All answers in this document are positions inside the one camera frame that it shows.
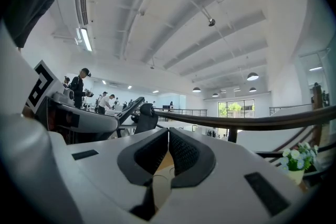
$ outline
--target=yellow flower pot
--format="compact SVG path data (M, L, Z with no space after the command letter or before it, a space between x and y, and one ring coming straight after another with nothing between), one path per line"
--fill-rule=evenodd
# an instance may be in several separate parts
M287 175L290 179L292 179L296 185L300 185L302 179L303 179L303 174L305 170L300 170L300 171L288 171Z

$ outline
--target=black cap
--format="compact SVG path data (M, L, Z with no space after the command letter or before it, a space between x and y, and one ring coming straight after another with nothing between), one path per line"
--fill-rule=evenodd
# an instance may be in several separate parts
M89 69L83 68L82 71L84 71L87 76L91 76Z

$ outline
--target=white shirt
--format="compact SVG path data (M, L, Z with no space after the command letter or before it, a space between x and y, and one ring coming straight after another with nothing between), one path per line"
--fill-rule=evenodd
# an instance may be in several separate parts
M105 107L108 103L109 103L109 101L110 101L110 97L109 96L105 96L105 97L103 97L101 100L100 100L100 102L99 102L99 106L101 106L101 107Z

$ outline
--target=artificial flower bouquet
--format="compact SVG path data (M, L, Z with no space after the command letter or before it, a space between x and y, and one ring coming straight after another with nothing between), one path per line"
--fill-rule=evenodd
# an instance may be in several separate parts
M297 149L285 149L281 158L281 167L298 185L301 183L304 171L316 161L318 147L310 147L308 143L298 144Z

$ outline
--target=wooden post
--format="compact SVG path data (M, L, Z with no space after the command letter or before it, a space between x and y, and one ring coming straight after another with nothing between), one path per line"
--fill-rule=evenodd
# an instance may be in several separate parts
M237 134L237 129L229 129L229 137L227 140L229 142L237 143Z
M313 110L323 108L323 100L322 100L322 90L321 86L314 86L313 87ZM321 141L321 135L322 135L322 125L316 125L313 136L312 136L312 145L320 145Z

